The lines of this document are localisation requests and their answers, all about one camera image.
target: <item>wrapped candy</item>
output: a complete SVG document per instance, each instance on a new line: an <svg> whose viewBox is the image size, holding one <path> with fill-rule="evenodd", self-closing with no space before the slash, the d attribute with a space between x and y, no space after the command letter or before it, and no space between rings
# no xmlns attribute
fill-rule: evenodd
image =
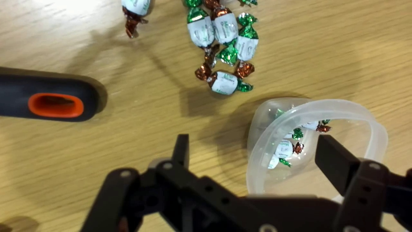
<svg viewBox="0 0 412 232"><path fill-rule="evenodd" d="M258 0L241 0L241 5L249 5L251 6L251 3L258 5Z"/></svg>
<svg viewBox="0 0 412 232"><path fill-rule="evenodd" d="M227 43L233 41L238 36L235 14L222 5L219 0L205 0L205 5L211 10L211 19L218 42Z"/></svg>
<svg viewBox="0 0 412 232"><path fill-rule="evenodd" d="M308 121L304 125L301 125L303 127L308 128L308 130L318 130L320 126L320 121Z"/></svg>
<svg viewBox="0 0 412 232"><path fill-rule="evenodd" d="M236 42L237 58L241 61L253 59L259 43L259 36L253 24L258 20L251 14L242 12L238 15L238 23L242 25Z"/></svg>
<svg viewBox="0 0 412 232"><path fill-rule="evenodd" d="M223 95L232 95L235 91L251 91L253 85L241 81L237 76L228 72L211 72L211 68L208 64L202 64L196 69L195 74L209 83L210 89L214 92Z"/></svg>
<svg viewBox="0 0 412 232"><path fill-rule="evenodd" d="M201 9L202 0L186 0L188 11L188 31L195 45L205 50L205 55L210 55L211 43L215 40L214 28L209 14Z"/></svg>
<svg viewBox="0 0 412 232"><path fill-rule="evenodd" d="M304 144L300 144L299 141L294 145L294 152L300 154L304 150Z"/></svg>
<svg viewBox="0 0 412 232"><path fill-rule="evenodd" d="M301 131L301 128L300 128L300 127L295 127L295 128L294 128L292 137L294 137L294 139L300 139L300 137L303 137L303 136L304 136L304 132Z"/></svg>
<svg viewBox="0 0 412 232"><path fill-rule="evenodd" d="M137 37L139 23L147 23L143 18L150 12L151 0L121 0L123 11L126 16L125 29L129 37Z"/></svg>
<svg viewBox="0 0 412 232"><path fill-rule="evenodd" d="M321 132L327 132L331 130L331 126L329 126L330 123L330 119L322 119L320 121L318 123L318 127L317 127L317 131L321 131Z"/></svg>
<svg viewBox="0 0 412 232"><path fill-rule="evenodd" d="M227 63L229 65L235 65L237 63L235 73L240 78L245 78L250 73L255 72L255 65L244 60L238 61L238 50L236 47L236 42L236 38L228 42L227 47L222 49L222 51L217 54L217 58L219 58L223 63Z"/></svg>

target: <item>wooden table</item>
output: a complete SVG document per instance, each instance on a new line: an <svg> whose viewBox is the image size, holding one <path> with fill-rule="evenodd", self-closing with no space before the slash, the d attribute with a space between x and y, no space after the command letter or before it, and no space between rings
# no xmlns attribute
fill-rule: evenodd
<svg viewBox="0 0 412 232"><path fill-rule="evenodd" d="M80 123L2 117L0 230L79 230L108 171L144 171L171 153L179 132L191 134L193 172L245 194L249 123L272 98L358 101L388 128L385 165L398 174L412 166L411 1L228 6L259 18L260 43L247 78L255 90L219 98L193 74L202 51L189 40L178 0L157 0L134 40L124 32L119 1L4 1L3 67L93 77L108 103ZM401 230L390 217L385 226ZM143 230L171 229L150 216Z"/></svg>

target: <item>screw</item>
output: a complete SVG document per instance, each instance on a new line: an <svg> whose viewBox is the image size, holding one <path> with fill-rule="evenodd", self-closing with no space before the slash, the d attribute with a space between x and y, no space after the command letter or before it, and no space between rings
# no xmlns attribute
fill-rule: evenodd
<svg viewBox="0 0 412 232"><path fill-rule="evenodd" d="M278 229L276 229L276 226L273 226L272 224L263 224L259 228L259 232L277 232Z"/></svg>
<svg viewBox="0 0 412 232"><path fill-rule="evenodd" d="M124 171L120 172L121 177L128 177L130 175L132 175L130 170L124 170Z"/></svg>
<svg viewBox="0 0 412 232"><path fill-rule="evenodd" d="M375 168L375 170L381 170L381 165L375 163L375 162L370 163L370 167Z"/></svg>
<svg viewBox="0 0 412 232"><path fill-rule="evenodd" d="M164 163L164 168L170 170L171 167L173 167L173 163L170 162Z"/></svg>
<svg viewBox="0 0 412 232"><path fill-rule="evenodd" d="M347 225L343 232L361 232L361 229L353 225Z"/></svg>

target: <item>orange handle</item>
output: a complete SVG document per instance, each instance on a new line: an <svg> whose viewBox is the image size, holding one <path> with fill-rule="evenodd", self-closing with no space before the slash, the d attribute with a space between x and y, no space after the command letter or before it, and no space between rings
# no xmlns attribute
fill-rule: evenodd
<svg viewBox="0 0 412 232"><path fill-rule="evenodd" d="M75 118L84 113L84 103L80 98L58 94L38 92L30 96L29 109L41 117Z"/></svg>

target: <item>green candy wrapper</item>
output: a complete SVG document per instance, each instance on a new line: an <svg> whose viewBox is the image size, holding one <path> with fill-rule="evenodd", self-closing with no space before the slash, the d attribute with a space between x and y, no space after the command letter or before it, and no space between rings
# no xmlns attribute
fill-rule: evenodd
<svg viewBox="0 0 412 232"><path fill-rule="evenodd" d="M253 23L255 23L258 18L251 14L242 12L237 19L242 25L236 43L236 50L238 51L237 58L245 61L253 59L259 43L258 32L253 27Z"/></svg>
<svg viewBox="0 0 412 232"><path fill-rule="evenodd" d="M287 159L285 159L285 158L280 158L280 162L281 163L283 163L283 165L286 165L286 166L289 166L289 167L291 167L292 165L291 165L291 162L290 161L287 161Z"/></svg>
<svg viewBox="0 0 412 232"><path fill-rule="evenodd" d="M294 128L292 137L294 137L294 139L300 139L300 137L303 137L303 136L304 136L304 132L301 131L301 128L300 128L300 127L295 127L295 128Z"/></svg>
<svg viewBox="0 0 412 232"><path fill-rule="evenodd" d="M201 47L209 47L214 40L214 28L209 14L201 9L201 0L186 0L187 6L189 6L187 21L191 40L193 43Z"/></svg>
<svg viewBox="0 0 412 232"><path fill-rule="evenodd" d="M254 90L254 85L244 82L244 81L240 81L238 85L237 85L237 90L242 91L242 92L247 92L247 91Z"/></svg>
<svg viewBox="0 0 412 232"><path fill-rule="evenodd" d="M183 3L188 7L198 7L202 2L202 0L183 0Z"/></svg>
<svg viewBox="0 0 412 232"><path fill-rule="evenodd" d="M242 25L240 34L249 37L249 38L259 38L258 32L253 27L253 24L258 20L256 16L247 14L247 12L241 12L237 18L237 21Z"/></svg>
<svg viewBox="0 0 412 232"><path fill-rule="evenodd" d="M218 58L229 65L235 65L237 61L237 49L236 49L237 40L232 40L231 42L226 43L227 47L222 49L220 52L218 52Z"/></svg>
<svg viewBox="0 0 412 232"><path fill-rule="evenodd" d="M251 3L258 5L258 0L241 0L241 5L249 5L251 6Z"/></svg>

